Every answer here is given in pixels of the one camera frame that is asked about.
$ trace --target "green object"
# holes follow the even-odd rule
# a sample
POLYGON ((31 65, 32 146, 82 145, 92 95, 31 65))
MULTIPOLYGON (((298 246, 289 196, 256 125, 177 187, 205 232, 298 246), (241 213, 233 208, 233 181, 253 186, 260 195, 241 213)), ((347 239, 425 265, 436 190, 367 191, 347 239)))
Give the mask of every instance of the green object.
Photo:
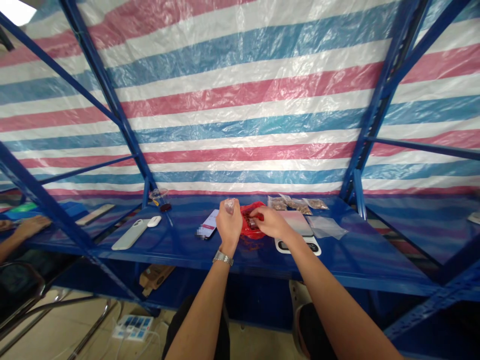
POLYGON ((36 204, 33 202, 29 202, 20 206, 17 206, 16 208, 10 210, 12 213, 25 213, 27 211, 30 211, 32 209, 35 209, 37 207, 36 204))

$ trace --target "ziplock bag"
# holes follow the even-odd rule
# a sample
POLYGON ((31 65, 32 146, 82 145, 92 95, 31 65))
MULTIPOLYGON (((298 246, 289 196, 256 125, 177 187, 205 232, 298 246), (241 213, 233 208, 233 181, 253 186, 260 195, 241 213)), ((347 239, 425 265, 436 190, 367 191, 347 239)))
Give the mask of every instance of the ziplock bag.
POLYGON ((334 237, 337 240, 340 240, 346 233, 347 230, 340 227, 335 220, 329 217, 322 216, 309 216, 306 218, 310 224, 313 234, 316 238, 327 238, 334 237))

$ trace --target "red plastic bag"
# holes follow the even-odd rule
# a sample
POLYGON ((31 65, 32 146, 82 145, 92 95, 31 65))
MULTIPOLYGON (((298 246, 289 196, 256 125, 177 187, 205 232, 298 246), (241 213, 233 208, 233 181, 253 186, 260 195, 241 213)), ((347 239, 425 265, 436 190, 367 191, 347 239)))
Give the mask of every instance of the red plastic bag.
MULTIPOLYGON (((250 213, 254 209, 262 206, 265 206, 265 204, 261 201, 254 202, 253 204, 250 204, 250 205, 240 206, 240 212, 243 218, 243 224, 241 226, 240 235, 246 236, 247 238, 250 238, 252 240, 258 240, 265 236, 265 234, 261 232, 259 228, 252 229, 249 225, 250 213)), ((261 221, 264 220, 264 216, 261 213, 257 214, 255 218, 261 221)))

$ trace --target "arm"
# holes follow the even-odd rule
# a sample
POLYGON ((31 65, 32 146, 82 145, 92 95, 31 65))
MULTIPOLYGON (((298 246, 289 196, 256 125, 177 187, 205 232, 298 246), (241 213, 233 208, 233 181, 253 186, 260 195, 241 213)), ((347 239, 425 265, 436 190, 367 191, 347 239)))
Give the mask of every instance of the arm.
POLYGON ((281 239, 290 250, 318 317, 339 359, 403 359, 390 340, 335 279, 275 210, 262 207, 264 221, 255 220, 265 234, 281 239))
MULTIPOLYGON (((22 222, 12 236, 0 243, 0 264, 4 263, 25 240, 48 227, 52 222, 44 216, 35 216, 22 222)), ((13 223, 9 220, 0 221, 0 231, 10 230, 13 223)))
MULTIPOLYGON (((221 237, 219 250, 233 258, 242 230, 242 215, 237 199, 231 215, 225 210, 224 202, 220 203, 216 227, 221 237)), ((171 343, 166 360, 214 358, 229 271, 230 265, 226 262, 213 263, 171 343)))

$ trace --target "forearm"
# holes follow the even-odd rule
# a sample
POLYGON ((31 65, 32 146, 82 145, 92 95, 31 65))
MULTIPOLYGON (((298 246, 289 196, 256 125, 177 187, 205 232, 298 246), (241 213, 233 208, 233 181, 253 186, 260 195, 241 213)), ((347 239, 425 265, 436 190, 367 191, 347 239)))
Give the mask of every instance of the forearm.
MULTIPOLYGON (((233 257, 233 253, 223 252, 233 257)), ((214 358, 229 271, 228 263, 213 263, 173 339, 166 360, 214 358)))
POLYGON ((9 255, 13 253, 14 250, 18 248, 23 242, 24 239, 13 234, 5 241, 0 243, 0 264, 3 264, 7 260, 9 255))
POLYGON ((403 359, 348 291, 312 253, 302 237, 288 242, 303 281, 337 357, 403 359))

